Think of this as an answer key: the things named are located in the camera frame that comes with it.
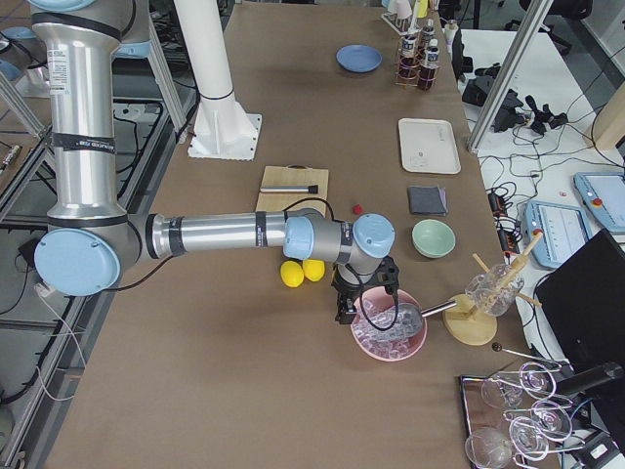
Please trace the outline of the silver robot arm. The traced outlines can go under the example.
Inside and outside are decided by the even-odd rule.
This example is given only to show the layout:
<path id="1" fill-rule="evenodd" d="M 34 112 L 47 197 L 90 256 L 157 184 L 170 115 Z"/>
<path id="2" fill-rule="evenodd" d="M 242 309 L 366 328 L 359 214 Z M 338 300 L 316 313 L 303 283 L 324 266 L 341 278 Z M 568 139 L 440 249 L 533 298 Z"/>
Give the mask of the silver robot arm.
<path id="1" fill-rule="evenodd" d="M 370 288 L 397 297 L 395 231 L 380 215 L 349 223 L 310 208 L 195 218 L 128 214 L 116 188 L 111 65 L 116 53 L 148 55 L 148 4 L 35 1 L 31 19 L 47 49 L 57 175 L 58 200 L 34 254 L 45 282 L 67 295 L 90 296 L 114 288 L 144 259 L 279 246 L 290 258 L 333 264 L 339 323 L 363 310 Z"/>

